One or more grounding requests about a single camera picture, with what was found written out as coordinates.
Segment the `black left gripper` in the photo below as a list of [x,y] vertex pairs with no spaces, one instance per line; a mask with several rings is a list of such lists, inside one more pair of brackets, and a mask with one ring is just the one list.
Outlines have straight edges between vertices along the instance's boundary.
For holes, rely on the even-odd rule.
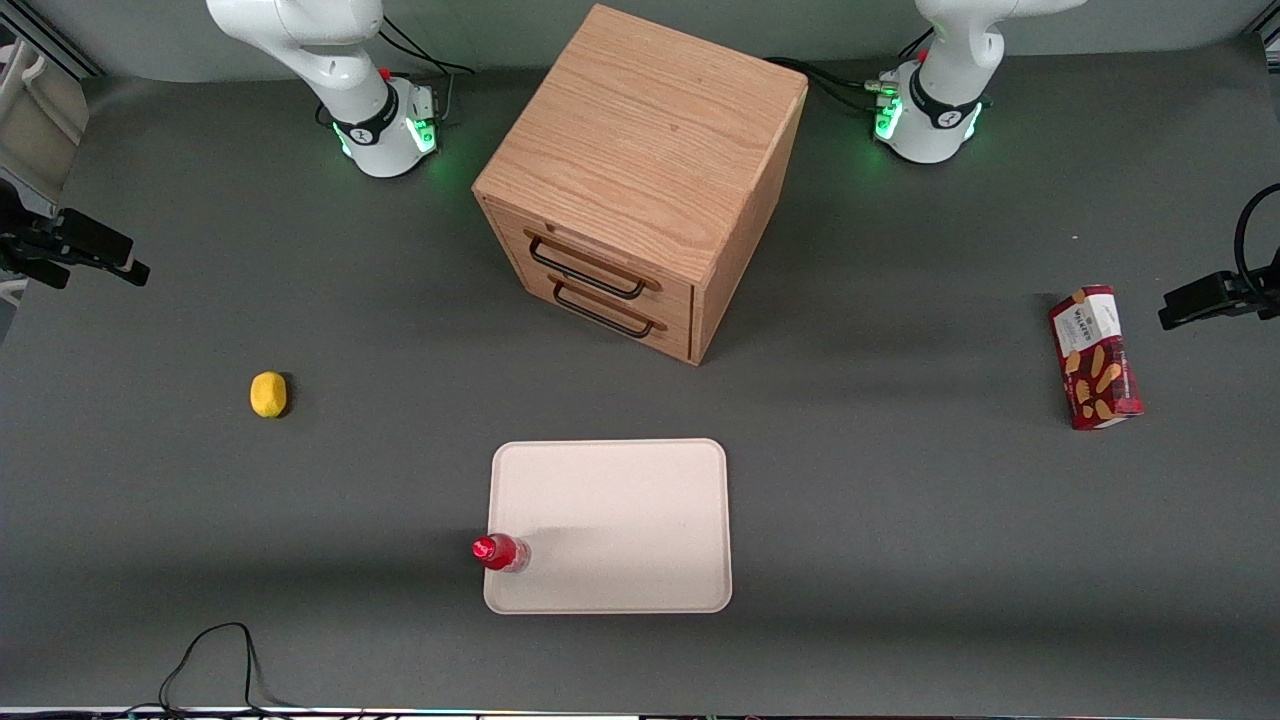
[[1260,268],[1240,274],[1215,272],[1164,296],[1158,320],[1165,331],[1212,319],[1253,313],[1261,320],[1279,318],[1279,269]]

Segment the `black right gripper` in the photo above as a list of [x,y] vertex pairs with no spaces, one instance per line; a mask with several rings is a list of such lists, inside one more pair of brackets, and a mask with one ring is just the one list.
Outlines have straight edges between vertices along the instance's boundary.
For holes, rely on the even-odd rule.
[[[55,290],[65,288],[65,268],[51,260],[45,217],[29,211],[12,183],[1,181],[1,266]],[[76,209],[60,211],[60,240],[79,256],[134,287],[145,287],[150,268],[133,260],[134,241]]]

